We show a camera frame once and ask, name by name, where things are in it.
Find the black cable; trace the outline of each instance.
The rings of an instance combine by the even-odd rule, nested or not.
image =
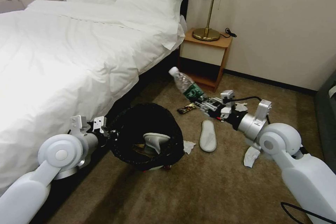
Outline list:
[[[250,99],[258,99],[261,102],[261,98],[258,97],[258,96],[249,96],[249,97],[240,98],[240,99],[232,99],[231,101],[240,102],[240,101],[243,101],[243,100],[250,100]]]
[[[229,28],[226,28],[226,29],[225,29],[225,32],[229,35],[229,36],[227,37],[227,36],[225,36],[224,34],[221,33],[221,35],[222,35],[223,37],[225,37],[225,38],[229,38],[229,37],[237,37],[237,35],[236,35],[235,33],[231,32]]]
[[[244,100],[250,100],[250,99],[258,99],[258,101],[261,102],[261,98],[258,96],[249,96],[249,97],[245,97],[245,98],[240,98],[240,99],[232,99],[231,101],[233,102],[240,102],[240,101],[244,101]],[[268,124],[271,124],[271,121],[268,117],[268,115],[266,115],[266,120]]]
[[[306,209],[303,209],[303,208],[301,208],[301,207],[292,205],[292,204],[290,204],[290,203],[287,203],[287,202],[281,202],[280,205],[281,205],[282,209],[285,211],[285,213],[286,213],[286,214],[287,214],[293,221],[295,221],[296,223],[304,224],[303,222],[301,222],[301,221],[299,221],[298,219],[296,219],[293,215],[291,215],[291,213],[285,208],[285,205],[286,205],[286,206],[289,206],[289,207],[291,207],[291,208],[294,208],[294,209],[296,209],[296,210],[299,210],[299,211],[301,211],[301,212],[303,212],[303,213],[305,213],[305,214],[314,216],[314,217],[316,217],[316,218],[318,218],[318,219],[321,219],[321,220],[323,220],[323,221],[325,221],[325,222],[328,222],[328,223],[331,223],[331,224],[336,224],[336,222],[333,221],[333,220],[327,219],[327,218],[325,218],[325,217],[323,217],[323,216],[321,216],[321,215],[318,215],[318,214],[316,214],[316,213],[310,212],[310,211],[308,211],[308,210],[306,210]]]

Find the green bottle label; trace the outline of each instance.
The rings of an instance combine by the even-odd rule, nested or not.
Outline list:
[[[194,102],[199,99],[204,94],[204,92],[194,83],[183,94],[189,101]]]

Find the baseboard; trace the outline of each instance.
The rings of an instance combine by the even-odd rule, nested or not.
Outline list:
[[[232,71],[232,70],[228,70],[228,69],[224,69],[223,73],[225,73],[225,74],[227,73],[227,74],[230,74],[230,75],[242,77],[242,78],[245,78],[245,79],[250,79],[250,80],[253,80],[253,81],[265,83],[265,84],[272,85],[272,86],[277,86],[277,87],[280,87],[280,88],[293,90],[293,91],[300,92],[300,93],[303,93],[303,94],[306,94],[306,95],[315,96],[316,93],[317,93],[317,91],[312,90],[312,89],[307,89],[307,88],[303,88],[303,87],[299,87],[299,86],[294,86],[294,85],[286,84],[286,83],[283,83],[283,82],[278,82],[278,81],[275,81],[275,80],[264,79],[264,78],[260,78],[260,77],[257,77],[257,76],[248,75],[246,73],[240,73],[240,72],[236,72],[236,71]]]

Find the lamp stem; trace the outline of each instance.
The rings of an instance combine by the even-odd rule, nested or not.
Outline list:
[[[212,14],[212,7],[214,6],[214,0],[211,0],[211,4],[210,4],[210,10],[209,10],[209,16],[208,16],[208,22],[206,24],[206,28],[204,30],[204,37],[208,37],[209,35],[209,26],[210,26],[210,19],[211,19],[211,14]]]

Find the black trash bin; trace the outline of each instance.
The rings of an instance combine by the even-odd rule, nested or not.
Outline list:
[[[170,166],[184,155],[182,131],[172,114],[155,103],[137,104],[124,110],[112,122],[116,133],[109,140],[109,147],[120,160],[141,171],[158,166]],[[143,135],[159,133],[170,137],[161,147],[160,154],[148,157],[134,150],[134,145],[145,144]]]

